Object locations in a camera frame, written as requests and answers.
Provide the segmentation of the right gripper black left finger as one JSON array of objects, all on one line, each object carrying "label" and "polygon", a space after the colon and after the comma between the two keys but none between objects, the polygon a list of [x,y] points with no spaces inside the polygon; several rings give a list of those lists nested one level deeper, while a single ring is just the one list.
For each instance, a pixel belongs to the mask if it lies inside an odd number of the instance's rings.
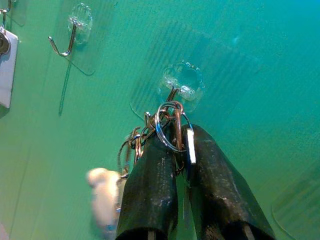
[{"label": "right gripper black left finger", "polygon": [[116,239],[173,240],[178,209],[175,156],[153,133],[126,181]]}]

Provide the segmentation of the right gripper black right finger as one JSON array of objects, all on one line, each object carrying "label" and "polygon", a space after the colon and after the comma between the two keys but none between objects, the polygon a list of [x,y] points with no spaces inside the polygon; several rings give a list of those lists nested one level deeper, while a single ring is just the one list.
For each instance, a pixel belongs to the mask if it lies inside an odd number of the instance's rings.
[{"label": "right gripper black right finger", "polygon": [[216,140],[197,124],[193,131],[196,164],[189,196],[197,239],[276,239],[247,181]]}]

